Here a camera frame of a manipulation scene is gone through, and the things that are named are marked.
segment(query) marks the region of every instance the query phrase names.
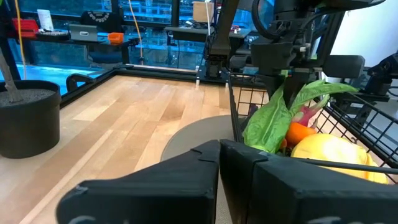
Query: orange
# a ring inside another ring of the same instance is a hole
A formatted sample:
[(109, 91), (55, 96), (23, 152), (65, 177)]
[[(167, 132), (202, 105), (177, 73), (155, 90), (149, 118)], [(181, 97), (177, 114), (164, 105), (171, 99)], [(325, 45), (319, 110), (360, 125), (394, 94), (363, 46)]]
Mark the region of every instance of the orange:
[(292, 122), (285, 138), (289, 145), (295, 146), (305, 137), (316, 133), (317, 132), (313, 128), (308, 128), (302, 124)]

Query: wall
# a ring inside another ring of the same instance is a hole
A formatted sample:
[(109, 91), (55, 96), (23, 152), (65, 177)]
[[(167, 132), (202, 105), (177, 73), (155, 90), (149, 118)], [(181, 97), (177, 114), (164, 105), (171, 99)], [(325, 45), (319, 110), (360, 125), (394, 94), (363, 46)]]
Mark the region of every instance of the wall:
[[(396, 9), (398, 1), (387, 0), (378, 6), (346, 12), (331, 54), (362, 55), (366, 60), (365, 66), (372, 67), (397, 52)], [(398, 80), (394, 80), (392, 85), (398, 86)]]

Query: green leafy vegetable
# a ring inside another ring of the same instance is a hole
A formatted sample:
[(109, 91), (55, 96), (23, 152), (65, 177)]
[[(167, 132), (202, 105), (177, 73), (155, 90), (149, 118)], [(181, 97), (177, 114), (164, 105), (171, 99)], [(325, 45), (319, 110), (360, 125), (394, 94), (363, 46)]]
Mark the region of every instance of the green leafy vegetable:
[(292, 120), (283, 98), (284, 86), (273, 94), (268, 104), (258, 109), (243, 132), (244, 143), (269, 153), (276, 153)]
[(326, 106), (329, 100), (330, 100), (330, 95), (329, 94), (324, 95), (321, 101), (310, 107), (310, 110), (315, 110), (316, 112), (318, 112), (320, 109)]
[(325, 81), (317, 80), (304, 86), (294, 99), (292, 107), (290, 108), (290, 115), (294, 116), (300, 111), (300, 108), (309, 100), (312, 100), (318, 96), (332, 93), (342, 93), (352, 91), (358, 91), (354, 87), (342, 83), (325, 83)]
[[(346, 91), (357, 91), (357, 89), (342, 83), (325, 83), (324, 80), (317, 80), (300, 90), (292, 107), (288, 110), (283, 98), (284, 85), (281, 85), (269, 103), (258, 109), (249, 120), (243, 132), (244, 143), (275, 154), (292, 120), (300, 120), (306, 116), (303, 112), (299, 112), (306, 102), (321, 95)], [(317, 107), (324, 106), (328, 99), (329, 97), (325, 96), (325, 99), (312, 109), (315, 111)]]

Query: laptop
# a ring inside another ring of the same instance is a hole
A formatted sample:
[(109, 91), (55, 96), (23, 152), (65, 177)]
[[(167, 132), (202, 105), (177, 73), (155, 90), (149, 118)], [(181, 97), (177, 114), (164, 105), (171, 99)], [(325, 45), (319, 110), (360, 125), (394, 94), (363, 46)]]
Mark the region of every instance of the laptop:
[(69, 31), (71, 40), (98, 42), (97, 26), (70, 24)]

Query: black planter pot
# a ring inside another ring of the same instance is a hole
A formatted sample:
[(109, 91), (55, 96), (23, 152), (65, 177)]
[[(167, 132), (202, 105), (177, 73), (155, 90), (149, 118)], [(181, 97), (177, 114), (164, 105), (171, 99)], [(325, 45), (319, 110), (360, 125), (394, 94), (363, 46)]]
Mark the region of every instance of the black planter pot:
[[(19, 90), (54, 91), (50, 96), (12, 106), (0, 106), (0, 154), (11, 159), (36, 156), (60, 140), (60, 87), (41, 80), (15, 81)], [(6, 91), (0, 83), (0, 92)]]

